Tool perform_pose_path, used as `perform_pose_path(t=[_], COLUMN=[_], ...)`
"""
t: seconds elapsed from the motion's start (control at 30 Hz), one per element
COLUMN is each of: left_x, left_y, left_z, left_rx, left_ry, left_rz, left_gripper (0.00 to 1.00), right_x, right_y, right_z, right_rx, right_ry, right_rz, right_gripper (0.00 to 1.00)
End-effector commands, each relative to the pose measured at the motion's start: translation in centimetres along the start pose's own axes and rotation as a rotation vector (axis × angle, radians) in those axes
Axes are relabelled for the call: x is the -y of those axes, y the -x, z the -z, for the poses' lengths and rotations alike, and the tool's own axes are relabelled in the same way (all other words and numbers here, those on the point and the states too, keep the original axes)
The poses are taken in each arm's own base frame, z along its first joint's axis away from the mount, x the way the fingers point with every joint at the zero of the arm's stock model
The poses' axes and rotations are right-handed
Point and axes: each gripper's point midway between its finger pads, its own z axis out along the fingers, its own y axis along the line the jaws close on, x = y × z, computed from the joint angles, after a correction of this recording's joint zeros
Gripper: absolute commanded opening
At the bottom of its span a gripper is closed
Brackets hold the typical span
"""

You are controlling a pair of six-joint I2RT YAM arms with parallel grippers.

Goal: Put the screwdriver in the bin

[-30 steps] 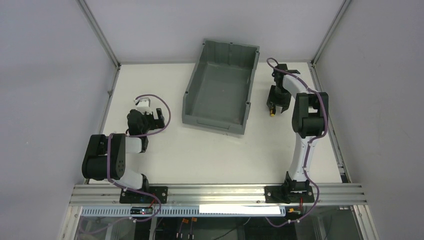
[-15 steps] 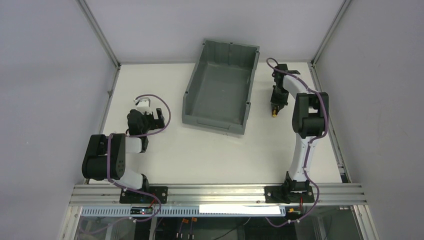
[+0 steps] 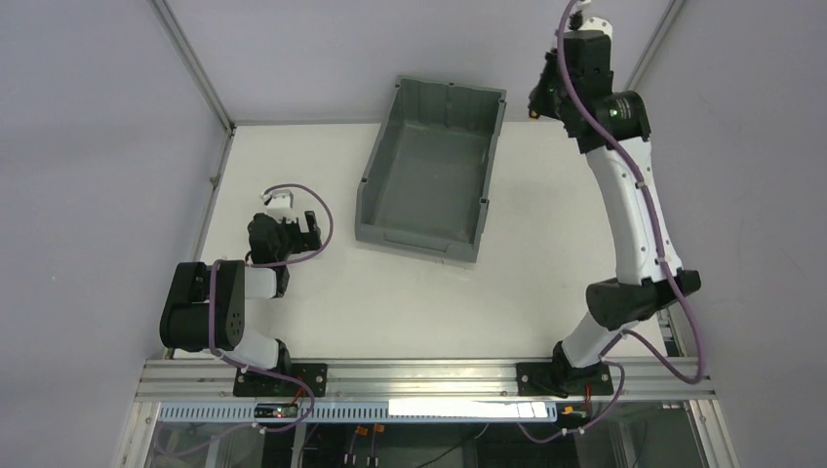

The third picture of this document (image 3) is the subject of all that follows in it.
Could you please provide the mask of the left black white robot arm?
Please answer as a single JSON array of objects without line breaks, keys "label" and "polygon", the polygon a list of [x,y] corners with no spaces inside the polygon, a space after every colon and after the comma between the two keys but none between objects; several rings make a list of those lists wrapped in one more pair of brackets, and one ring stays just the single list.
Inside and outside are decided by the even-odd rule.
[{"label": "left black white robot arm", "polygon": [[177,265],[162,311],[159,334],[168,348],[211,352],[241,368],[292,373],[287,345],[246,325],[246,303],[277,299],[291,279],[285,263],[293,254],[322,247],[315,213],[298,219],[255,214],[247,227],[249,260],[221,260],[217,265]]}]

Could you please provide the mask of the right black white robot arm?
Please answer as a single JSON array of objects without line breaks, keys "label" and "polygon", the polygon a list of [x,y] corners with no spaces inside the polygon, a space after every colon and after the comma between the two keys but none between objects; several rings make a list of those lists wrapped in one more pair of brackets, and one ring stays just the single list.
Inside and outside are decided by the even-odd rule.
[{"label": "right black white robot arm", "polygon": [[699,273],[684,267],[668,237],[644,101],[635,92],[613,90],[610,52],[604,32],[563,33],[530,94],[531,117],[562,122],[584,155],[615,253],[614,277],[587,287],[585,316],[553,349],[549,380],[563,392],[598,375],[600,355],[616,338],[701,286]]}]

